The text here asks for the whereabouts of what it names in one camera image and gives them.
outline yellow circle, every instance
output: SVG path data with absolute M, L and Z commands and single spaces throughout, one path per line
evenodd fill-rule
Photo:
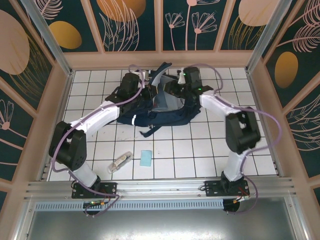
M 78 30 L 66 21 L 55 21 L 49 28 L 59 46 L 65 49 L 76 49 L 82 44 Z
M 136 18 L 140 17 L 146 9 L 146 0 L 96 0 L 101 11 L 110 19 L 117 22 L 128 22 L 132 18 L 125 11 L 134 12 Z
M 295 80 L 298 72 L 298 59 L 292 52 L 282 53 L 275 64 L 275 82 L 280 88 L 287 88 Z
M 247 26 L 264 26 L 269 22 L 279 0 L 241 0 L 239 18 Z
M 0 10 L 0 69 L 11 75 L 21 74 L 28 65 L 28 35 L 10 14 Z

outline navy backpack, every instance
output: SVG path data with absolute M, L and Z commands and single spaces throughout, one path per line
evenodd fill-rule
M 131 110 L 117 119 L 118 123 L 149 127 L 148 132 L 140 132 L 147 138 L 163 126 L 186 125 L 200 113 L 199 97 L 187 94 L 187 97 L 183 99 L 164 91 L 165 84 L 178 80 L 177 76 L 165 74 L 171 65 L 171 63 L 164 62 L 152 72 L 148 89 L 151 89 L 151 86 L 156 87 L 156 94 L 150 92 L 149 98 L 138 100 Z

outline backpack strap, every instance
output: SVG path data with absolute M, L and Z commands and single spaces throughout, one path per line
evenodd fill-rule
M 145 138 L 150 137 L 152 134 L 154 134 L 156 131 L 158 131 L 161 128 L 161 126 L 154 126 L 147 132 L 142 132 L 140 131 L 141 135 L 144 136 Z

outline floor tile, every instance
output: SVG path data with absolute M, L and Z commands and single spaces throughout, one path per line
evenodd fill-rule
M 192 157 L 174 159 L 174 170 L 176 178 L 196 177 L 194 158 Z
M 216 68 L 216 70 L 220 73 L 222 79 L 232 79 L 230 69 L 227 67 L 224 68 Z
M 191 124 L 192 139 L 209 139 L 209 126 L 207 122 L 192 122 Z
M 261 148 L 261 147 L 265 147 L 267 145 L 267 140 L 265 137 L 261 137 L 261 140 L 259 142 L 257 142 L 256 144 L 256 148 Z M 258 156 L 258 155 L 270 155 L 270 150 L 264 149 L 264 150 L 259 150 L 259 151 L 254 151 L 253 152 L 254 156 Z
M 105 81 L 121 82 L 121 70 L 107 70 L 105 74 Z
M 218 89 L 218 82 L 216 79 L 213 80 L 201 80 L 202 86 L 209 86 L 213 88 L 213 90 Z
M 154 141 L 135 141 L 134 142 L 134 159 L 141 159 L 141 151 L 149 150 L 154 154 Z
M 154 160 L 154 178 L 155 179 L 175 178 L 174 160 L 173 159 L 155 159 Z
M 121 72 L 121 81 L 122 79 L 124 78 L 124 76 L 129 73 L 129 70 L 128 69 L 125 69 L 125 70 L 122 70 Z
M 227 100 L 229 103 L 239 105 L 237 94 L 235 92 L 222 92 L 221 97 Z
M 113 91 L 120 86 L 120 82 L 105 82 L 103 95 L 110 95 Z
M 223 92 L 235 92 L 234 81 L 232 79 L 223 80 L 223 88 L 220 90 L 220 93 Z
M 97 141 L 98 142 L 106 142 L 106 141 L 114 141 L 116 135 L 116 127 L 115 124 L 108 124 L 98 130 Z
M 237 92 L 251 92 L 247 79 L 235 79 L 233 80 L 233 83 Z
M 96 143 L 87 142 L 86 143 L 86 160 L 93 160 L 95 154 Z
M 216 177 L 215 161 L 213 157 L 196 157 L 194 162 L 197 178 Z
M 65 121 L 66 123 L 70 123 L 78 120 L 82 117 L 82 112 L 82 110 L 67 110 L 65 111 L 63 121 Z
M 114 160 L 121 157 L 126 152 L 134 153 L 134 142 L 133 141 L 116 141 L 114 148 Z
M 106 79 L 106 70 L 91 71 L 90 83 L 104 83 Z
M 153 137 L 154 137 L 154 140 L 171 140 L 172 139 L 172 127 L 171 126 L 162 126 L 158 131 L 156 131 L 153 134 Z
M 151 166 L 140 166 L 140 160 L 134 160 L 133 179 L 153 179 L 154 178 L 154 163 Z
M 198 113 L 192 120 L 191 123 L 196 123 L 196 122 L 207 122 L 208 118 L 207 118 L 207 112 L 206 109 L 204 107 L 200 108 L 200 113 Z
M 67 110 L 83 110 L 85 105 L 86 96 L 70 96 Z
M 116 141 L 133 141 L 135 139 L 135 126 L 118 124 L 115 139 Z
M 158 131 L 156 131 L 154 134 L 158 134 L 160 133 L 161 131 L 163 131 L 163 128 L 166 128 L 166 127 L 162 127 L 160 128 Z M 151 136 L 148 136 L 148 137 L 144 137 L 140 132 L 143 132 L 143 133 L 147 133 L 148 131 L 150 130 L 150 128 L 148 127 L 140 127 L 140 126 L 136 126 L 134 131 L 135 131 L 135 137 L 134 137 L 134 140 L 135 141 L 148 141 L 148 140 L 153 140 L 154 139 L 154 135 L 151 135 Z
M 97 96 L 86 96 L 84 109 L 85 110 L 94 110 L 98 108 L 102 103 L 102 95 Z
M 214 113 L 213 111 L 206 110 L 206 114 L 209 122 L 223 122 L 225 119 L 221 118 L 219 115 Z
M 88 86 L 87 95 L 102 95 L 104 93 L 104 82 L 91 82 Z
M 227 163 L 228 163 L 228 158 L 227 156 L 218 156 L 214 157 L 214 163 L 215 163 L 215 168 L 216 168 L 216 176 L 221 177 L 221 173 L 223 170 L 225 170 Z
M 76 71 L 74 75 L 74 83 L 88 83 L 91 71 Z
M 194 157 L 213 157 L 210 139 L 193 139 Z
M 226 124 L 223 121 L 209 122 L 210 136 L 212 139 L 226 137 Z
M 112 174 L 109 172 L 108 168 L 113 162 L 114 161 L 112 160 L 93 161 L 92 170 L 100 177 L 102 181 L 111 180 Z
M 154 141 L 154 158 L 166 159 L 173 158 L 173 141 L 172 140 L 155 140 Z
M 173 151 L 175 158 L 192 158 L 192 141 L 189 140 L 173 140 Z
M 211 141 L 212 141 L 213 155 L 215 157 L 229 156 L 230 149 L 226 143 L 225 138 L 211 139 Z
M 94 160 L 113 160 L 115 151 L 114 141 L 100 141 L 95 145 Z
M 190 124 L 173 126 L 173 139 L 191 139 Z
M 251 92 L 237 92 L 240 106 L 255 105 L 254 97 Z
M 247 79 L 247 75 L 243 67 L 231 67 L 230 71 L 233 79 Z
M 270 155 L 254 156 L 256 169 L 259 175 L 276 175 L 274 162 Z
M 211 68 L 200 68 L 199 70 L 201 79 L 217 79 L 215 71 Z
M 243 165 L 243 173 L 246 176 L 256 176 L 257 175 L 255 161 L 252 156 L 248 156 L 246 158 L 245 163 Z
M 169 74 L 172 76 L 178 76 L 177 70 L 181 70 L 181 68 L 169 68 Z
M 264 137 L 265 136 L 265 132 L 264 132 L 264 129 L 262 127 L 261 121 L 257 121 L 256 123 L 258 124 L 258 128 L 259 128 L 261 137 Z
M 87 94 L 88 83 L 73 83 L 70 96 L 85 96 Z
M 131 180 L 133 179 L 133 170 L 134 161 L 131 160 L 112 174 L 112 180 Z

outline metal plate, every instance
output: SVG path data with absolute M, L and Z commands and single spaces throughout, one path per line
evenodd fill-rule
M 117 183 L 116 182 L 102 182 L 100 184 L 99 192 L 105 191 L 106 194 L 116 194 L 117 193 Z M 94 194 L 86 189 L 84 189 L 79 183 L 75 183 L 72 189 L 72 199 L 104 199 L 103 195 Z
M 205 181 L 205 194 L 207 197 L 223 197 L 223 196 L 242 196 L 242 195 L 250 195 L 248 182 L 243 180 L 239 185 L 235 186 L 234 188 L 230 189 L 230 192 L 227 194 L 222 189 L 220 181 Z

